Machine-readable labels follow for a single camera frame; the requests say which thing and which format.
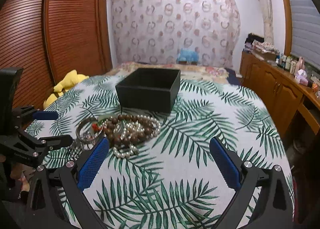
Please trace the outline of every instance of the cabinet handle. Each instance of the cabinet handle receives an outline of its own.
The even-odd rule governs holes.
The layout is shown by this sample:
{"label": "cabinet handle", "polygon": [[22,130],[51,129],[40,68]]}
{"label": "cabinet handle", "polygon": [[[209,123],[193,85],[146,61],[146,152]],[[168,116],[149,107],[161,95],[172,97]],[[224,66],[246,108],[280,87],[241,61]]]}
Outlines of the cabinet handle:
{"label": "cabinet handle", "polygon": [[277,87],[277,91],[276,91],[276,94],[278,94],[278,91],[279,91],[279,87],[280,87],[280,84],[278,84],[278,87]]}
{"label": "cabinet handle", "polygon": [[275,88],[273,89],[273,93],[276,92],[276,87],[277,87],[278,82],[276,82]]}

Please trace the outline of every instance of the black box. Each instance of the black box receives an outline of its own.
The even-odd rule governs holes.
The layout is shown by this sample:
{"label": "black box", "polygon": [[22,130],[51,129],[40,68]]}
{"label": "black box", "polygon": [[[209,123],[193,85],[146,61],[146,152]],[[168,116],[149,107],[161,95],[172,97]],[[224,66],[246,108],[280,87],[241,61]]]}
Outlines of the black box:
{"label": "black box", "polygon": [[138,68],[116,85],[122,107],[170,113],[180,89],[180,70]]}

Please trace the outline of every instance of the louvered door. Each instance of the louvered door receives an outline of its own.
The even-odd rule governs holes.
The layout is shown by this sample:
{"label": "louvered door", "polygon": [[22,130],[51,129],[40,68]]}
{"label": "louvered door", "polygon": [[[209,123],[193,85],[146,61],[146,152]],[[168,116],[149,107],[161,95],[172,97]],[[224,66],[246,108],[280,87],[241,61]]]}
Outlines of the louvered door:
{"label": "louvered door", "polygon": [[70,70],[105,73],[98,0],[46,0],[46,43],[53,75],[59,82]]}
{"label": "louvered door", "polygon": [[6,0],[0,10],[0,68],[23,67],[13,106],[42,107],[53,82],[42,38],[42,0]]}

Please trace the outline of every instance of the floral bedspread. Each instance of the floral bedspread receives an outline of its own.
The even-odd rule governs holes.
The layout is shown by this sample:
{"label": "floral bedspread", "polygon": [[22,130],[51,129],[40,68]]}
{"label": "floral bedspread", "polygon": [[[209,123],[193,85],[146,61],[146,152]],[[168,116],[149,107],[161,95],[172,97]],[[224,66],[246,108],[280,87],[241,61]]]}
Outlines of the floral bedspread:
{"label": "floral bedspread", "polygon": [[[120,76],[95,76],[75,86],[47,110],[56,121],[35,121],[36,137],[70,134],[89,116],[120,114],[115,91]],[[209,152],[213,136],[243,160],[262,168],[283,168],[294,202],[292,177],[276,127],[258,96],[250,89],[210,81],[181,79],[170,115],[136,109],[125,114],[152,115],[162,122],[158,137],[140,146],[140,153],[117,159],[112,151],[84,194],[108,228],[202,228],[213,225],[234,195]],[[70,159],[65,148],[49,152],[44,163],[58,167]],[[59,189],[70,222],[80,227]],[[260,189],[256,188],[239,224],[248,223]]]}

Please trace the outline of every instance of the curtain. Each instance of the curtain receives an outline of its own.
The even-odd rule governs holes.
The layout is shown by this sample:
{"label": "curtain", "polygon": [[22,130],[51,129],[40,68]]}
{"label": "curtain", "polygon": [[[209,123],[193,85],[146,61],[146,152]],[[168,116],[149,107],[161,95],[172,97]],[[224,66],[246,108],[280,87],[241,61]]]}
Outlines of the curtain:
{"label": "curtain", "polygon": [[198,65],[232,68],[240,32],[235,0],[113,0],[118,63],[176,63],[181,49]]}

